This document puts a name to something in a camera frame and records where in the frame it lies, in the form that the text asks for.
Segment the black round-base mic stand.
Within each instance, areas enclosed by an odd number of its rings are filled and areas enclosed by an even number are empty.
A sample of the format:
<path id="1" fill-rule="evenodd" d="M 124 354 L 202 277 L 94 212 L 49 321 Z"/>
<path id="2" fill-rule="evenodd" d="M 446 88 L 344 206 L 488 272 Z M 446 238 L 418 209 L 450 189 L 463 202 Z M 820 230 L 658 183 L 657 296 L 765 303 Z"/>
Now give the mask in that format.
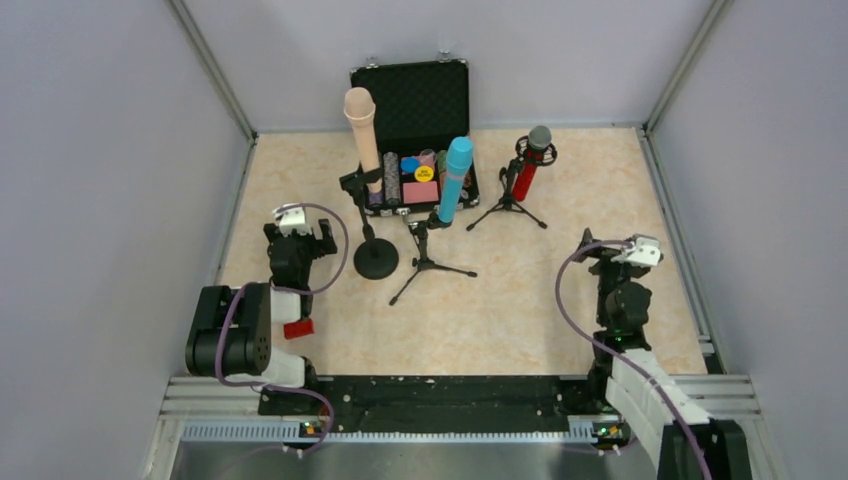
<path id="1" fill-rule="evenodd" d="M 356 272 L 368 280 L 389 277 L 399 264 L 397 248 L 390 241 L 376 236 L 365 212 L 368 200 L 366 185 L 381 179 L 381 167 L 369 172 L 358 169 L 339 178 L 340 188 L 351 196 L 362 221 L 364 241 L 355 250 L 353 263 Z"/>

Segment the peach pink microphone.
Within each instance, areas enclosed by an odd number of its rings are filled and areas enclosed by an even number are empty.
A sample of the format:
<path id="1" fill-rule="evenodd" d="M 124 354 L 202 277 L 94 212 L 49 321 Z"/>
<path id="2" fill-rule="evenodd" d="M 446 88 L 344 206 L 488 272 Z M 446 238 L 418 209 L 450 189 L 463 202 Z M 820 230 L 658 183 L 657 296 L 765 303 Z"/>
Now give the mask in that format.
<path id="1" fill-rule="evenodd" d="M 374 120 L 376 104 L 371 93 L 363 87 L 353 87 L 344 96 L 344 114 L 351 126 L 359 154 L 362 172 L 368 177 L 366 187 L 369 202 L 383 201 L 380 155 L 377 148 Z"/>

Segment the black tripod shock-mount stand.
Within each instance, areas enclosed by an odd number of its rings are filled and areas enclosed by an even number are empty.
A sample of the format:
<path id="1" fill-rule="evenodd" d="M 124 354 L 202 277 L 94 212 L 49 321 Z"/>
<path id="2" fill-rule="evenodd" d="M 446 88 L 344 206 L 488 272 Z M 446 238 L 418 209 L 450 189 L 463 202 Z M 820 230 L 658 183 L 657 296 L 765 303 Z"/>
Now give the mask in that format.
<path id="1" fill-rule="evenodd" d="M 520 172 L 520 168 L 521 165 L 519 159 L 517 158 L 515 144 L 515 157 L 509 162 L 507 167 L 504 167 L 499 171 L 499 179 L 503 188 L 502 195 L 490 209 L 488 209 L 477 220 L 475 220 L 466 227 L 467 231 L 473 230 L 487 216 L 497 211 L 524 214 L 530 219 L 532 219 L 540 228 L 548 228 L 548 225 L 544 221 L 540 220 L 535 215 L 530 213 L 524 206 L 521 205 L 521 202 L 516 200 L 513 196 L 512 189 Z"/>

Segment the red glitter microphone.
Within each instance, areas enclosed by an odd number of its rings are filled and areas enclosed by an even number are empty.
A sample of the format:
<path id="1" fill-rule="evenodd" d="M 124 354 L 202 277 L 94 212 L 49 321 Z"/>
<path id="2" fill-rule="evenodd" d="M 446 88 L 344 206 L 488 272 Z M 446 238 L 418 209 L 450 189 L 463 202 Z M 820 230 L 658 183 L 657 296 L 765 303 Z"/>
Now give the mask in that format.
<path id="1" fill-rule="evenodd" d="M 529 193 L 536 171 L 556 162 L 558 152 L 552 143 L 552 133 L 547 126 L 538 125 L 516 142 L 516 154 L 520 161 L 520 172 L 512 189 L 519 202 Z"/>

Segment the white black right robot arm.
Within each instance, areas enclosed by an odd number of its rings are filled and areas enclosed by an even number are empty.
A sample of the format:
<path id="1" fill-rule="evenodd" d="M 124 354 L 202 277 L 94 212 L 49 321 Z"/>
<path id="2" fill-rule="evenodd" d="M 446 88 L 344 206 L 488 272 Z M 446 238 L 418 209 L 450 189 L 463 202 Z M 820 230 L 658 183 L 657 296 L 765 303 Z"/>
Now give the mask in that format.
<path id="1" fill-rule="evenodd" d="M 639 283 L 664 259 L 658 239 L 635 234 L 597 239 L 586 229 L 571 261 L 593 260 L 597 283 L 589 335 L 594 394 L 617 411 L 652 461 L 659 479 L 750 479 L 747 438 L 733 420 L 709 414 L 660 365 L 645 335 L 652 291 Z"/>

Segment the blue toy microphone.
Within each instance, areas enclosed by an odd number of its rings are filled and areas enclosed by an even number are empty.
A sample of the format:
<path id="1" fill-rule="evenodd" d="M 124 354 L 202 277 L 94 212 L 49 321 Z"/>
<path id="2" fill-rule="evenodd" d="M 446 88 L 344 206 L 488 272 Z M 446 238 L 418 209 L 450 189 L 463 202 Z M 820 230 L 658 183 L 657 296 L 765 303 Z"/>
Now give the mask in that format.
<path id="1" fill-rule="evenodd" d="M 464 179 L 473 163 L 473 143 L 468 136 L 456 137 L 447 150 L 445 180 L 438 209 L 438 220 L 451 224 L 459 205 Z"/>

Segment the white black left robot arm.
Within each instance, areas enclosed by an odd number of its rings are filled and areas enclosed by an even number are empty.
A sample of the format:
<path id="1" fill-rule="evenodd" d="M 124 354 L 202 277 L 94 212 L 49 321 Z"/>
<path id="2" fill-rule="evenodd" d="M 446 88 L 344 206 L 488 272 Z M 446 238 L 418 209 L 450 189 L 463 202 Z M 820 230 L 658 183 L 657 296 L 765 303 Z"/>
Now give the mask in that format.
<path id="1" fill-rule="evenodd" d="M 249 284 L 240 299 L 240 290 L 227 285 L 200 290 L 185 347 L 190 374 L 222 374 L 231 383 L 306 387 L 312 373 L 309 360 L 275 347 L 272 325 L 281 325 L 291 338 L 314 332 L 312 263 L 338 252 L 330 222 L 321 219 L 318 225 L 319 234 L 306 223 L 264 225 L 271 277 Z"/>

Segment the black tripod clip mic stand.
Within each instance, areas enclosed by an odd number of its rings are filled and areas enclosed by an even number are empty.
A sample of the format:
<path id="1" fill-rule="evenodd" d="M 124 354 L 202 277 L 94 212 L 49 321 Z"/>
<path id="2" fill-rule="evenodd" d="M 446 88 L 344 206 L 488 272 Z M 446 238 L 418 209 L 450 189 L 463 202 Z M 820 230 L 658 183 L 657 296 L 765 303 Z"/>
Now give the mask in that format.
<path id="1" fill-rule="evenodd" d="M 431 230 L 446 229 L 451 225 L 451 222 L 441 221 L 437 212 L 431 212 L 425 220 L 418 220 L 415 222 L 407 223 L 408 231 L 412 236 L 415 247 L 417 249 L 417 256 L 413 257 L 411 260 L 411 266 L 414 268 L 414 272 L 406 280 L 400 290 L 389 300 L 390 306 L 394 306 L 398 302 L 402 294 L 406 291 L 406 289 L 411 285 L 413 280 L 420 273 L 423 273 L 425 271 L 438 270 L 445 272 L 453 272 L 465 275 L 470 278 L 478 277 L 477 272 L 470 270 L 461 270 L 458 268 L 439 264 L 429 256 L 429 232 Z"/>

